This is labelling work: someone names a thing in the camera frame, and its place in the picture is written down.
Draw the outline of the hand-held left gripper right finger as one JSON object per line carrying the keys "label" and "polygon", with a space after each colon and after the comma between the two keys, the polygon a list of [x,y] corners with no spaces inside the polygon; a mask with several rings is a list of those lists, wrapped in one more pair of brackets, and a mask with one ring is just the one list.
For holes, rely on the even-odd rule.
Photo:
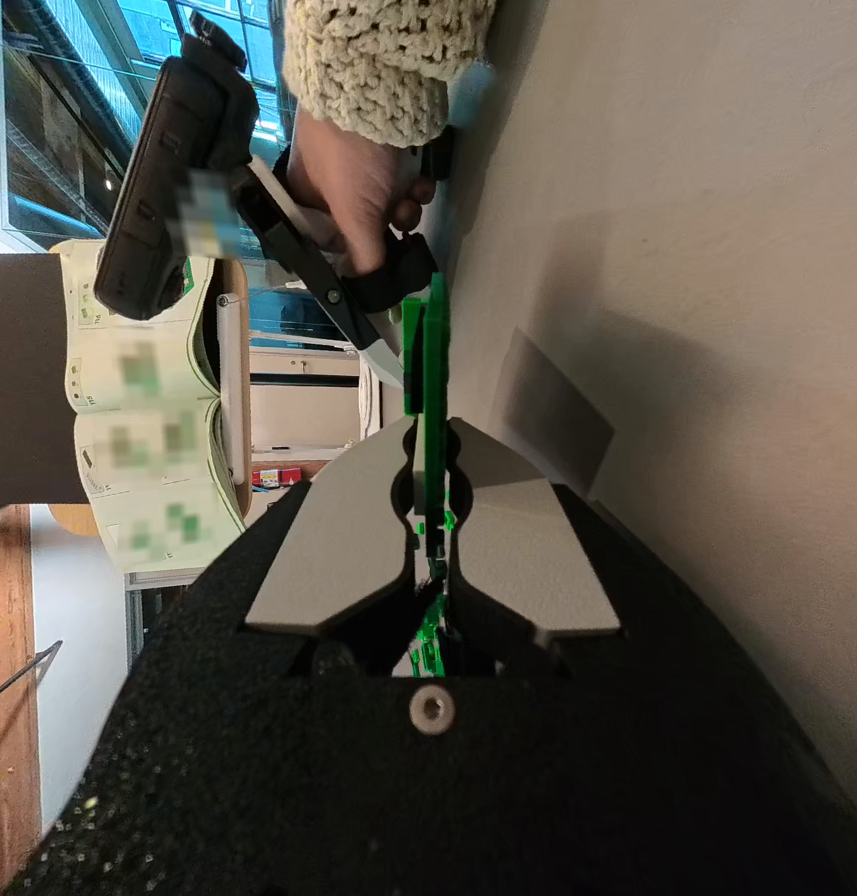
{"label": "hand-held left gripper right finger", "polygon": [[471,507],[456,511],[465,584],[539,636],[616,633],[618,616],[546,477],[464,420],[449,424],[471,490]]}

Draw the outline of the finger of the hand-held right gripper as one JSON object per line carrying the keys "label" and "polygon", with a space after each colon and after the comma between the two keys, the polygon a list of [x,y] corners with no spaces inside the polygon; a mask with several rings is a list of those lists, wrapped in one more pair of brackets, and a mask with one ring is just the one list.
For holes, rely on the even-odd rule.
{"label": "finger of the hand-held right gripper", "polygon": [[367,342],[367,338],[360,335],[358,354],[381,383],[398,390],[404,389],[404,372],[400,360],[384,338],[377,335],[371,342]]}

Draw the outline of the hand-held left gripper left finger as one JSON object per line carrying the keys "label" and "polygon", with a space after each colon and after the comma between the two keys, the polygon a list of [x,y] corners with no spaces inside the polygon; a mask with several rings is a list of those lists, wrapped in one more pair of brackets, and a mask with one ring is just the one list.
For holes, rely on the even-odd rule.
{"label": "hand-held left gripper left finger", "polygon": [[325,635],[361,613],[406,607],[415,591],[412,492],[415,421],[402,418],[328,463],[309,489],[245,623]]}

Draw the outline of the green lego plate assembly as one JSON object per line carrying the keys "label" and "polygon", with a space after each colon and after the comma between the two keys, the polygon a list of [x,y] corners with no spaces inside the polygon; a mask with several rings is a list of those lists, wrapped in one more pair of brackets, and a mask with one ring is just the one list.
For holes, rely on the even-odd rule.
{"label": "green lego plate assembly", "polygon": [[442,273],[401,303],[403,411],[415,420],[413,512],[432,576],[445,571],[449,296]]}

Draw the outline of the person's right forearm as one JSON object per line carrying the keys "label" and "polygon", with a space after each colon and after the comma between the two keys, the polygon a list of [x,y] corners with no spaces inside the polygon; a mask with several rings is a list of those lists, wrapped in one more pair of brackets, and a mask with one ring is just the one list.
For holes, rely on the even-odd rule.
{"label": "person's right forearm", "polygon": [[313,118],[400,149],[448,120],[448,86],[483,57],[495,1],[288,1],[281,75]]}

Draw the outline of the pile of loose lego bricks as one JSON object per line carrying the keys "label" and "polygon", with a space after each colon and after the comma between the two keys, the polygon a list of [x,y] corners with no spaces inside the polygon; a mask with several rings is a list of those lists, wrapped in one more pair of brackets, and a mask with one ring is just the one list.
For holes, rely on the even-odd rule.
{"label": "pile of loose lego bricks", "polygon": [[[413,558],[416,584],[431,581],[435,569],[427,553],[426,523],[422,516],[411,513]],[[443,678],[445,666],[441,654],[440,633],[445,626],[446,586],[429,604],[423,620],[408,647],[407,658],[413,678]]]}

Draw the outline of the lego instruction booklet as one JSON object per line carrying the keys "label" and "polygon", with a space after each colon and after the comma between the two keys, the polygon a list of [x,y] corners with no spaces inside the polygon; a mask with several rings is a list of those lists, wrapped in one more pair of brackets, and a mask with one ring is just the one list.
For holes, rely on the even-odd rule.
{"label": "lego instruction booklet", "polygon": [[185,263],[178,303],[149,321],[106,308],[93,285],[104,240],[67,240],[61,265],[66,319],[64,390],[76,414],[76,467],[101,541],[123,574],[201,570],[244,531],[250,505],[246,359],[210,362],[207,300],[236,318],[239,288],[216,262]]}

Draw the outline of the person's right hand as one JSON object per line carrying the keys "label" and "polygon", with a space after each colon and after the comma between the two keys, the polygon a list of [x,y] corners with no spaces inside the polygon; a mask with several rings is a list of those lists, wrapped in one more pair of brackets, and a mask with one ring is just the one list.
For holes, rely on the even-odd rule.
{"label": "person's right hand", "polygon": [[314,118],[299,106],[288,156],[288,193],[299,205],[330,215],[353,273],[371,274],[386,261],[385,232],[415,230],[436,194],[422,175],[400,180],[407,151],[379,144]]}

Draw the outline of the large glass window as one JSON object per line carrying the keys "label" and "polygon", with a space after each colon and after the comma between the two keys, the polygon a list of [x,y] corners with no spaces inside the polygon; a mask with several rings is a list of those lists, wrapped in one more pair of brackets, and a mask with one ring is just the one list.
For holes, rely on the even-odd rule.
{"label": "large glass window", "polygon": [[160,65],[200,14],[243,50],[274,163],[295,110],[281,2],[0,1],[0,252],[105,235]]}

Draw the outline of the white cabinet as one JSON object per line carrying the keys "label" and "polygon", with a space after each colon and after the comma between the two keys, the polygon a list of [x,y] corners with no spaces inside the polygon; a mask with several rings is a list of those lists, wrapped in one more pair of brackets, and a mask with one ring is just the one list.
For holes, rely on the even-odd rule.
{"label": "white cabinet", "polygon": [[250,348],[252,453],[329,460],[383,425],[383,384],[352,349]]}

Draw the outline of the dark rectangular board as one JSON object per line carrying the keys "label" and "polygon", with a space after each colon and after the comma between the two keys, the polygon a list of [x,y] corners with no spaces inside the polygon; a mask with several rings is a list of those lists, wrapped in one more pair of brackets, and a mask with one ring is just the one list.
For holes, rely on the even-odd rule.
{"label": "dark rectangular board", "polygon": [[0,253],[0,505],[88,502],[65,366],[58,257]]}

